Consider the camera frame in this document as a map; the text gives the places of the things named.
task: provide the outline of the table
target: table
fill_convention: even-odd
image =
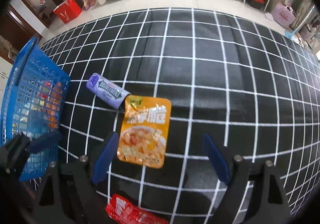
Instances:
[[[118,193],[171,223],[210,221],[226,187],[203,150],[204,133],[246,159],[275,162],[292,213],[319,181],[319,63],[275,31],[207,10],[147,9],[80,25],[42,49],[71,77],[61,162],[121,128],[123,114],[86,89],[92,73],[172,102],[163,168],[115,158],[98,186],[106,203]],[[248,185],[237,222],[251,192]]]

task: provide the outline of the basket handle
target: basket handle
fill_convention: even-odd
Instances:
[[[14,80],[14,85],[15,86],[17,86],[19,84],[23,69],[24,69],[24,67],[25,67],[25,65],[26,65],[26,63],[28,61],[28,58],[29,58],[29,56],[31,54],[31,51],[32,51],[33,47],[38,44],[38,41],[39,41],[39,38],[37,38],[36,36],[32,37],[32,42],[31,42],[31,44],[29,46],[29,49],[26,51],[26,54],[23,57],[22,64],[21,64],[20,68],[18,69],[16,79]]]

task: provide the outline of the pink bag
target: pink bag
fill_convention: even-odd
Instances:
[[[296,19],[291,10],[287,6],[278,3],[273,11],[271,12],[273,19],[278,22],[281,26],[288,28]]]

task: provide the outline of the cabinet drawer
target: cabinet drawer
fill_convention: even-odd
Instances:
[[[5,86],[7,85],[7,81],[8,81],[8,78],[4,77],[0,73],[0,91],[4,91],[5,90]]]
[[[12,64],[7,62],[2,57],[0,57],[0,73],[8,78],[11,68],[12,68]]]

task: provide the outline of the box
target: box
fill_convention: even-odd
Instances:
[[[81,14],[82,9],[75,0],[66,0],[57,6],[53,12],[63,21],[63,23],[67,24],[69,21],[78,17]]]
[[[281,26],[288,28],[296,19],[294,14],[281,3],[278,3],[271,12],[273,19]]]
[[[246,0],[246,2],[251,6],[256,9],[261,9],[264,5],[263,0]]]

